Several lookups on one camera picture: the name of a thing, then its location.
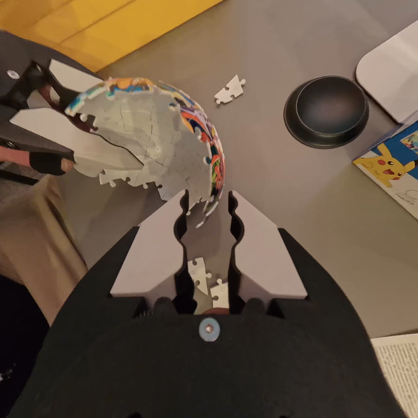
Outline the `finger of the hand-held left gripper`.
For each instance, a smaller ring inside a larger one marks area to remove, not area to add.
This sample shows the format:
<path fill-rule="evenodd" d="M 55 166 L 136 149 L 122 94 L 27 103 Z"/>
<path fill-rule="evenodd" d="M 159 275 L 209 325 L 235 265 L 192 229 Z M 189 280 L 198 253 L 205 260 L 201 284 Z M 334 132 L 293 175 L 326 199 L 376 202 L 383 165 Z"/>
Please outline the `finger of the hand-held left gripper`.
<path fill-rule="evenodd" d="M 53 109 L 21 110 L 11 118 L 11 123 L 71 149 L 75 169 L 89 177 L 97 177 L 104 170 L 142 170 L 144 166 L 127 149 L 100 135 L 82 131 Z"/>
<path fill-rule="evenodd" d="M 52 59 L 49 64 L 49 102 L 51 105 L 67 105 L 78 94 L 101 82 L 89 72 Z"/>

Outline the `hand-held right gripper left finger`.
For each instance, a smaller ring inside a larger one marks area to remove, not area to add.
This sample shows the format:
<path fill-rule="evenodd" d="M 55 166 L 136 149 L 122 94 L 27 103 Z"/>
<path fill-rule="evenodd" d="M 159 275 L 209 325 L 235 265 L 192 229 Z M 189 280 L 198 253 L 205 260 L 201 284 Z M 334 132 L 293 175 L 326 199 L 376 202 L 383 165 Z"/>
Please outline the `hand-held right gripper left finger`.
<path fill-rule="evenodd" d="M 178 313 L 195 312 L 194 282 L 181 241 L 188 210 L 189 191 L 184 189 L 139 225 L 110 290 L 112 297 L 142 297 L 149 309 L 168 298 Z"/>

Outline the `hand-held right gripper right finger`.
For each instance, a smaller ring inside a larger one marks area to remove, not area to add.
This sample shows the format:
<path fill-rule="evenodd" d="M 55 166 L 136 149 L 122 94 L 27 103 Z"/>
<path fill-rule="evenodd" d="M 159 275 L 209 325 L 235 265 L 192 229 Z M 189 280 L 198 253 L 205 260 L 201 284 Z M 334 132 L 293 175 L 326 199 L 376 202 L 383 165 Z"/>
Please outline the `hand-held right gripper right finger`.
<path fill-rule="evenodd" d="M 240 314 L 251 299 L 264 308 L 275 299 L 305 299 L 308 293 L 279 227 L 237 191 L 228 194 L 228 212 L 236 240 L 227 276 L 230 313 Z"/>

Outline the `partly built puzzle ball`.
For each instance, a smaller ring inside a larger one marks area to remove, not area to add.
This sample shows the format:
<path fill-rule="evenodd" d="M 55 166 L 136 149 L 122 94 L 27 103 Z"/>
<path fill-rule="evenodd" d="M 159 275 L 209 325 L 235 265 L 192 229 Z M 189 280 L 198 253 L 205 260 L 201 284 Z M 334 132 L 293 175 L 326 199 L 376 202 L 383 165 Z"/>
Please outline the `partly built puzzle ball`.
<path fill-rule="evenodd" d="M 226 177 L 218 133 L 203 108 L 184 91 L 145 78 L 109 78 L 78 94 L 65 109 L 99 140 L 91 151 L 74 151 L 75 168 L 98 177 L 147 188 L 159 186 L 169 201 L 189 191 L 189 211 L 201 202 L 203 220 L 215 211 Z"/>

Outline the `blue puzzle box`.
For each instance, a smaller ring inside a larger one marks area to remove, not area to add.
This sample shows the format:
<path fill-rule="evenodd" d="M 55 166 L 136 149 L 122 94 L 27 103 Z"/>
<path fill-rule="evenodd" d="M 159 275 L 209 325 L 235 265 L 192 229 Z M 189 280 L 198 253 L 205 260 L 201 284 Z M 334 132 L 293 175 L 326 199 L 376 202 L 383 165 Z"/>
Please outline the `blue puzzle box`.
<path fill-rule="evenodd" d="M 353 164 L 418 218 L 418 112 L 380 138 Z"/>

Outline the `joined white puzzle piece pair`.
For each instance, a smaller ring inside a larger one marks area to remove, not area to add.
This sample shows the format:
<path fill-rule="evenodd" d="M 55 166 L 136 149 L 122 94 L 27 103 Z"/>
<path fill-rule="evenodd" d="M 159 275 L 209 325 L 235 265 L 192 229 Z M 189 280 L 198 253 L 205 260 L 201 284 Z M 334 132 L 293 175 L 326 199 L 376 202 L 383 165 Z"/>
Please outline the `joined white puzzle piece pair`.
<path fill-rule="evenodd" d="M 214 99 L 217 105 L 226 104 L 232 102 L 233 99 L 241 96 L 244 92 L 243 86 L 245 86 L 246 80 L 240 79 L 238 75 L 235 75 L 227 84 L 214 95 Z"/>

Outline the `black round puzzle stand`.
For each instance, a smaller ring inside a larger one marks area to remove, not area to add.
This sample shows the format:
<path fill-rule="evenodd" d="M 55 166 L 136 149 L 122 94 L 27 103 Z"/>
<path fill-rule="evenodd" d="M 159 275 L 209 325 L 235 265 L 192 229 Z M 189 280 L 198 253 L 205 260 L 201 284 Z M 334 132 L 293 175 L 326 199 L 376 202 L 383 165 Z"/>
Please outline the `black round puzzle stand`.
<path fill-rule="evenodd" d="M 355 140 L 369 119 L 362 88 L 342 76 L 306 81 L 288 97 L 283 119 L 288 132 L 314 149 L 334 149 Z"/>

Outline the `yellow plastic bin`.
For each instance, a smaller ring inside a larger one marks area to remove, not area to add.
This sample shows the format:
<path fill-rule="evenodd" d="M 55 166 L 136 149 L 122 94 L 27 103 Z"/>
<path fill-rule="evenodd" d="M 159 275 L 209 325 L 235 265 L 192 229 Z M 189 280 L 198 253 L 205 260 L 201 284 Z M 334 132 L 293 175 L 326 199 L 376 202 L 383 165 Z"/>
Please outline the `yellow plastic bin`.
<path fill-rule="evenodd" d="M 97 72 L 220 0 L 4 0 L 2 30 Z"/>

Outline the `person's beige trousers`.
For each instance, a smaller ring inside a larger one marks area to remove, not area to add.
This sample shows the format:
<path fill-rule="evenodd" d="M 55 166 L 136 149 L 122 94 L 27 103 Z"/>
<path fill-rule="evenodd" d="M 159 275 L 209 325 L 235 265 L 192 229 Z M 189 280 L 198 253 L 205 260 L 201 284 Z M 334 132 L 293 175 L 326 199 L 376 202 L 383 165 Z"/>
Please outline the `person's beige trousers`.
<path fill-rule="evenodd" d="M 1 204 L 0 255 L 1 275 L 26 287 L 51 326 L 88 271 L 55 177 Z"/>

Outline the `white instruction sheet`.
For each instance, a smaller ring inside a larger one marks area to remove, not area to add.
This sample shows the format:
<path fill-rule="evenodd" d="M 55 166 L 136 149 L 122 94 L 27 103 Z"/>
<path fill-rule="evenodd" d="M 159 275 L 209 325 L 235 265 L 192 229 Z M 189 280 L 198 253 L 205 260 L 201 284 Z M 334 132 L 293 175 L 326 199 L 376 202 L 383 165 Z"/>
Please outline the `white instruction sheet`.
<path fill-rule="evenodd" d="M 371 339 L 380 368 L 409 418 L 418 416 L 418 334 Z"/>

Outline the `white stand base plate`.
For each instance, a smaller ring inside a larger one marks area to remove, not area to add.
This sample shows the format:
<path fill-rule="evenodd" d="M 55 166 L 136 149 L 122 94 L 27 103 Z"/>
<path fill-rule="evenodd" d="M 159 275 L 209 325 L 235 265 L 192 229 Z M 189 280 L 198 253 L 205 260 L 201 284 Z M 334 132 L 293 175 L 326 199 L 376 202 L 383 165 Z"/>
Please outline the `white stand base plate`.
<path fill-rule="evenodd" d="M 358 83 L 396 122 L 418 108 L 418 22 L 362 57 Z"/>

